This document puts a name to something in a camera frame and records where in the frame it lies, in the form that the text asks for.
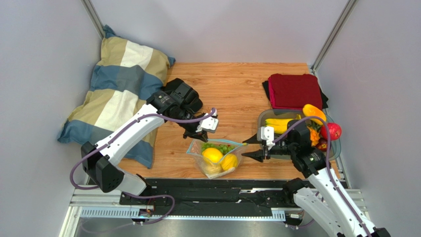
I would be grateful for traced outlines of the yellow pear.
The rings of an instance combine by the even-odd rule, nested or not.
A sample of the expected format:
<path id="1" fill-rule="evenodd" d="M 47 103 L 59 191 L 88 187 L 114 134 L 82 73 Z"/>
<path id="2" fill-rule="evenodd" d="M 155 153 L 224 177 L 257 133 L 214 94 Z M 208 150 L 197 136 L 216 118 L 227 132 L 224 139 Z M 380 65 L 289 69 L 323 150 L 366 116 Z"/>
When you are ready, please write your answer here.
<path id="1" fill-rule="evenodd" d="M 220 162 L 220 166 L 224 171 L 238 166 L 239 160 L 235 154 L 227 154 Z"/>

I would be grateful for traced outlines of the green grape bunch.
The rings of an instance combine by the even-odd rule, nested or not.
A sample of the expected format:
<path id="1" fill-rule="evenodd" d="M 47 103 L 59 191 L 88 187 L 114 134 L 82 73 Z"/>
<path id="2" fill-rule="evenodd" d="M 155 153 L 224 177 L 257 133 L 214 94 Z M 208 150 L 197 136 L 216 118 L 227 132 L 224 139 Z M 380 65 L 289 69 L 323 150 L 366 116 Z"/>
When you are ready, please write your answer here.
<path id="1" fill-rule="evenodd" d="M 201 151 L 203 153 L 206 149 L 215 148 L 219 150 L 223 155 L 226 155 L 227 153 L 231 152 L 236 147 L 237 146 L 234 144 L 204 143 L 201 147 Z"/>

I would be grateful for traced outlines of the yellow lemon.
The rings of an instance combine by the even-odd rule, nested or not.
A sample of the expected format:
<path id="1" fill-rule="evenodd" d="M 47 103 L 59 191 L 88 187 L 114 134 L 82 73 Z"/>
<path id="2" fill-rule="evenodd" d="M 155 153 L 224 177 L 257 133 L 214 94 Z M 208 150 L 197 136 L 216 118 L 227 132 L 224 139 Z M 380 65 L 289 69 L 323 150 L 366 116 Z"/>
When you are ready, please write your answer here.
<path id="1" fill-rule="evenodd" d="M 224 157 L 224 155 L 215 148 L 209 148 L 202 153 L 202 157 L 204 161 L 208 163 L 217 164 Z"/>

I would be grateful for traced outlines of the clear zip top bag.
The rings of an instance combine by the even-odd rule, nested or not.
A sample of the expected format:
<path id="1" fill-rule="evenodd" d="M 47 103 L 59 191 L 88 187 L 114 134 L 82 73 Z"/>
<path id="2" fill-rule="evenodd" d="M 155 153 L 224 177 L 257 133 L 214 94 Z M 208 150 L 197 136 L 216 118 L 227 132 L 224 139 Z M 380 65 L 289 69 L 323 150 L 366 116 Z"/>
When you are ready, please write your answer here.
<path id="1" fill-rule="evenodd" d="M 246 143 L 225 139 L 193 140 L 186 153 L 195 159 L 197 168 L 208 179 L 216 179 L 234 172 L 241 165 L 246 146 Z"/>

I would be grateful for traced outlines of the beige bumpy fruit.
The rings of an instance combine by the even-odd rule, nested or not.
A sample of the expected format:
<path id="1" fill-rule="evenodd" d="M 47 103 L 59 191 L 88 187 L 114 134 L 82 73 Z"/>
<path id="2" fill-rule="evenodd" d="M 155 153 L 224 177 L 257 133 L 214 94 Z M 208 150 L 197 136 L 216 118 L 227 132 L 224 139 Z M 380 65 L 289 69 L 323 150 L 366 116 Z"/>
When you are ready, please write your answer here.
<path id="1" fill-rule="evenodd" d="M 202 170 L 206 175 L 220 174 L 223 169 L 219 164 L 205 163 L 202 166 Z"/>

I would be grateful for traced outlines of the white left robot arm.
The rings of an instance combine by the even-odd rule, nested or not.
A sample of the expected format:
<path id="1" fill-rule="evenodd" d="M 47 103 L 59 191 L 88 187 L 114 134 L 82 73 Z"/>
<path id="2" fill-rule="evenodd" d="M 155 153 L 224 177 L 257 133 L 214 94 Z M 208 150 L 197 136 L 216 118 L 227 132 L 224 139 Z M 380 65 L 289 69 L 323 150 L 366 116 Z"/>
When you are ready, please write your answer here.
<path id="1" fill-rule="evenodd" d="M 184 128 L 183 138 L 206 142 L 208 132 L 218 126 L 217 110 L 196 116 L 202 107 L 198 92 L 181 79 L 168 83 L 154 92 L 141 109 L 126 123 L 96 144 L 86 142 L 81 147 L 84 172 L 104 193 L 114 190 L 132 195 L 141 194 L 147 183 L 140 175 L 133 175 L 118 167 L 124 156 L 146 135 L 167 121 Z"/>

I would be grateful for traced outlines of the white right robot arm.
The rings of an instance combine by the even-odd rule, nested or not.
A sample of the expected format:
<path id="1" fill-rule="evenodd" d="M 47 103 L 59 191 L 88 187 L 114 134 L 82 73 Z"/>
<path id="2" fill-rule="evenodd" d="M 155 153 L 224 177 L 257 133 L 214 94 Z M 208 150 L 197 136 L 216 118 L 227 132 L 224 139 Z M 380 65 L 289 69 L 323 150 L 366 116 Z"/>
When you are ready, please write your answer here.
<path id="1" fill-rule="evenodd" d="M 310 117 L 289 121 L 287 130 L 278 138 L 274 128 L 260 127 L 256 135 L 245 140 L 260 144 L 261 149 L 243 153 L 259 162 L 272 155 L 289 155 L 294 167 L 318 191 L 318 198 L 300 178 L 282 186 L 282 200 L 308 213 L 331 237 L 388 237 L 386 228 L 376 227 L 352 200 L 331 167 L 328 153 L 312 147 L 306 121 Z"/>

